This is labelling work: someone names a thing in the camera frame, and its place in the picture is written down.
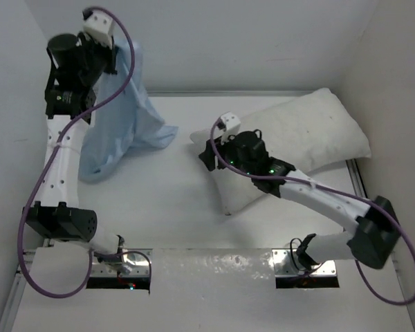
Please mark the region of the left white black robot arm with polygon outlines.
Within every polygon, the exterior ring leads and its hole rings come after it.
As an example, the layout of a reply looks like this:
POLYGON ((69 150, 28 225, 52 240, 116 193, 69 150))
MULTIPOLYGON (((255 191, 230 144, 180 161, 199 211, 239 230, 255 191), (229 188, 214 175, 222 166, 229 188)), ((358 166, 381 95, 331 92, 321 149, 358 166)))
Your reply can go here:
POLYGON ((116 73, 111 33, 61 34, 46 48, 50 73, 44 98, 48 140, 41 185, 31 200, 26 224, 45 239, 72 242, 96 254, 118 253, 121 238, 107 232, 93 210, 79 207, 78 173, 95 103, 93 87, 104 73, 116 73))

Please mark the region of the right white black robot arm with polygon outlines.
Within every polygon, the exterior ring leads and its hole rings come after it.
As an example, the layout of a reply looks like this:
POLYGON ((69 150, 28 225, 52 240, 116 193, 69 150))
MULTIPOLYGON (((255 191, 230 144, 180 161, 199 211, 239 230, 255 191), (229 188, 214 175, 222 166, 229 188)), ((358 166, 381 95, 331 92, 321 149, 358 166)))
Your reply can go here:
POLYGON ((258 129, 230 135, 226 141, 207 140, 199 159, 210 172, 234 167, 259 191, 299 203, 342 227, 341 233, 304 238, 290 258, 298 270, 311 270, 328 260, 357 260, 380 270, 400 238, 389 221, 396 215, 388 199, 359 201, 333 188, 320 190, 294 165, 272 157, 258 129))

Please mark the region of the white pillow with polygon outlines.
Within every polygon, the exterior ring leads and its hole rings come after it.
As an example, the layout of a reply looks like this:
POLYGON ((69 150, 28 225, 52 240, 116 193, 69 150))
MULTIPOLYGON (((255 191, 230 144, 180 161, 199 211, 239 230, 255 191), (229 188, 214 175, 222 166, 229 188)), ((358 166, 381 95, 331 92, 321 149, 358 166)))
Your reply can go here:
MULTIPOLYGON (((344 160, 371 158, 368 138, 328 88, 240 119, 241 131, 262 131, 270 156, 304 173, 344 160)), ((249 178, 230 170, 214 170, 211 175, 225 215, 241 211, 264 195, 249 178)))

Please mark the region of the light blue pillowcase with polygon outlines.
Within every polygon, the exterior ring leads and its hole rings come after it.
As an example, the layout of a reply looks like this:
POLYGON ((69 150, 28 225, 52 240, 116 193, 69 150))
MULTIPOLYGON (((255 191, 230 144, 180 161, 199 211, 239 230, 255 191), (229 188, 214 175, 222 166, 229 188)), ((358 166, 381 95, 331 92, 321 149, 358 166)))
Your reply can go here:
POLYGON ((92 114, 80 155, 78 177, 83 182, 103 181, 126 154, 164 149, 176 137, 178 128, 166 125, 149 99, 142 82, 142 49, 132 44, 135 66, 129 84, 92 114))

